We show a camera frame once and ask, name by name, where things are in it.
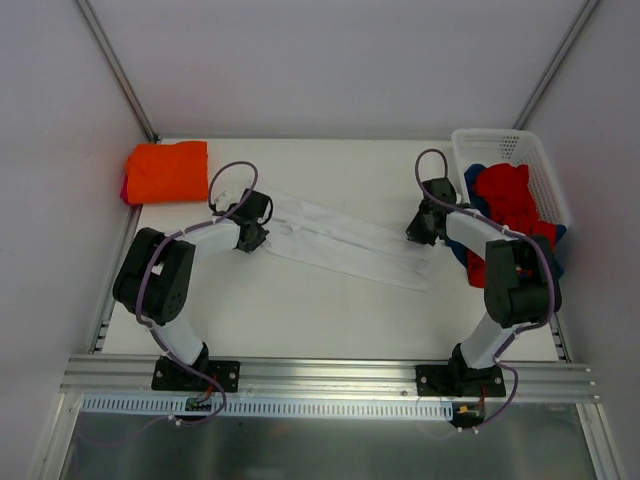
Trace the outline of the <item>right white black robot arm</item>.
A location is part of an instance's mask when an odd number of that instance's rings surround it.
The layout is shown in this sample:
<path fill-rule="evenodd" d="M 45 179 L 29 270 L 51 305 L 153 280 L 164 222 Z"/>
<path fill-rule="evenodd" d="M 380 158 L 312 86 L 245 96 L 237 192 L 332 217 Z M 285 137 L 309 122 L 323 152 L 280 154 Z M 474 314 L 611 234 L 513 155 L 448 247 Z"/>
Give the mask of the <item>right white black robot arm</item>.
<path fill-rule="evenodd" d="M 408 239 L 431 246 L 438 239 L 459 243 L 485 265 L 484 316 L 445 365 L 417 368 L 419 393 L 462 397 L 496 388 L 502 397 L 503 354 L 517 336 L 548 323 L 561 301 L 550 244 L 544 236 L 515 232 L 457 204 L 445 177 L 419 186 L 423 200 L 407 227 Z"/>

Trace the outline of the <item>white t shirt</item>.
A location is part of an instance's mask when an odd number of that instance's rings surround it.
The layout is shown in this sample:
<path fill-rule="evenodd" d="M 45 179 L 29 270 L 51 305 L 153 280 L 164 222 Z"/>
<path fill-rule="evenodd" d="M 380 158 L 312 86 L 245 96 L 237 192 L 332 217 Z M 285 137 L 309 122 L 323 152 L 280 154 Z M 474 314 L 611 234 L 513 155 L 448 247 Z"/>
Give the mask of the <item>white t shirt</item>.
<path fill-rule="evenodd" d="M 321 269 L 402 289 L 426 292 L 432 247 L 388 228 L 268 189 L 273 213 L 265 250 Z"/>

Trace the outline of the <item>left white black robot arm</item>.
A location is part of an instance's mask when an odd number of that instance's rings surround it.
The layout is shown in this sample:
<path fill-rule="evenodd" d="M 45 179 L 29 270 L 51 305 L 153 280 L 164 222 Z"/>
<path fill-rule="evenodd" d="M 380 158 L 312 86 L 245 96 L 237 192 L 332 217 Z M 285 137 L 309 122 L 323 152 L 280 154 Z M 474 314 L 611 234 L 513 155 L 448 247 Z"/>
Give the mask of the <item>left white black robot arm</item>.
<path fill-rule="evenodd" d="M 273 200 L 247 189 L 241 202 L 173 234 L 140 229 L 116 275 L 112 295 L 146 328 L 161 349 L 155 391 L 238 391 L 240 363 L 213 360 L 187 312 L 193 265 L 219 253 L 252 253 L 266 241 Z"/>

